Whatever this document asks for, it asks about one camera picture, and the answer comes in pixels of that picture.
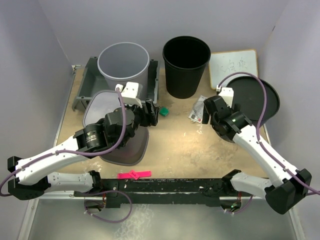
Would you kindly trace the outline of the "grey ribbed square bin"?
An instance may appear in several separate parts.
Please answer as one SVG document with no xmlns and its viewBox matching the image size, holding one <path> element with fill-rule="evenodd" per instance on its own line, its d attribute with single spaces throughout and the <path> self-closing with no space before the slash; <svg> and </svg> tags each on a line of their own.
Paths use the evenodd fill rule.
<svg viewBox="0 0 320 240">
<path fill-rule="evenodd" d="M 107 113 L 119 108 L 120 101 L 118 94 L 112 90 L 101 90 L 97 92 L 89 102 L 82 120 L 85 127 L 96 123 L 104 118 Z M 100 158 L 111 164 L 120 166 L 137 165 L 144 157 L 149 141 L 149 130 L 146 127 L 139 127 L 135 136 L 131 138 L 125 147 L 115 149 L 111 153 L 101 155 Z"/>
</svg>

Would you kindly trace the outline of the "black round bin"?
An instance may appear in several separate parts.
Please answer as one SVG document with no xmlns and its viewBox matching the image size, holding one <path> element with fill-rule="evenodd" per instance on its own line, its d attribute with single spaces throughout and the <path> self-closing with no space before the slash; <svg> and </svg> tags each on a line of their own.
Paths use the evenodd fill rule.
<svg viewBox="0 0 320 240">
<path fill-rule="evenodd" d="M 211 58 L 209 46 L 193 36 L 177 36 L 162 50 L 167 92 L 177 99 L 192 97 Z"/>
</svg>

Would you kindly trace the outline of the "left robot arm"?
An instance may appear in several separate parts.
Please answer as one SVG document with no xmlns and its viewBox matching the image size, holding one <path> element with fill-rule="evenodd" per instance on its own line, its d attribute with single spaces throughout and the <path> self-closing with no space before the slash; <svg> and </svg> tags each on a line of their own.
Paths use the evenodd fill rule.
<svg viewBox="0 0 320 240">
<path fill-rule="evenodd" d="M 151 100 L 138 105 L 121 106 L 95 123 L 88 124 L 63 143 L 36 156 L 7 160 L 10 175 L 6 196 L 31 200 L 45 193 L 75 191 L 98 196 L 103 191 L 100 174 L 94 170 L 82 174 L 59 173 L 68 165 L 109 154 L 123 148 L 140 127 L 156 126 L 160 108 Z"/>
</svg>

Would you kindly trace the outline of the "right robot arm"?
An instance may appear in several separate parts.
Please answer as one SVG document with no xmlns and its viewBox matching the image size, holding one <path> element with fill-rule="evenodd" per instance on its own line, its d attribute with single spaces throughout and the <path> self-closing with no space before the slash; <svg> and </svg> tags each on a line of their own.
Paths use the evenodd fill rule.
<svg viewBox="0 0 320 240">
<path fill-rule="evenodd" d="M 281 215 L 307 196 L 312 180 L 307 169 L 299 170 L 286 161 L 261 138 L 250 119 L 230 108 L 221 96 L 212 96 L 203 103 L 203 124 L 211 124 L 221 138 L 246 150 L 268 176 L 264 179 L 237 171 L 222 183 L 226 195 L 245 192 L 260 197 Z"/>
</svg>

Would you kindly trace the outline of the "dark blue round bin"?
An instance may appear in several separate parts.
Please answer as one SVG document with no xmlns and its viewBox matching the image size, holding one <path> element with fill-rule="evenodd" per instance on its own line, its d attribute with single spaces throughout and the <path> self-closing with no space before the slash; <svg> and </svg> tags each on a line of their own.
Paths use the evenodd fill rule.
<svg viewBox="0 0 320 240">
<path fill-rule="evenodd" d="M 232 109 L 237 122 L 224 119 L 212 128 L 223 140 L 232 143 L 234 136 L 243 132 L 243 128 L 251 127 L 253 136 L 260 134 L 260 128 L 266 121 L 274 117 L 280 108 L 280 98 L 276 90 L 262 79 L 241 76 L 227 84 L 234 91 Z"/>
</svg>

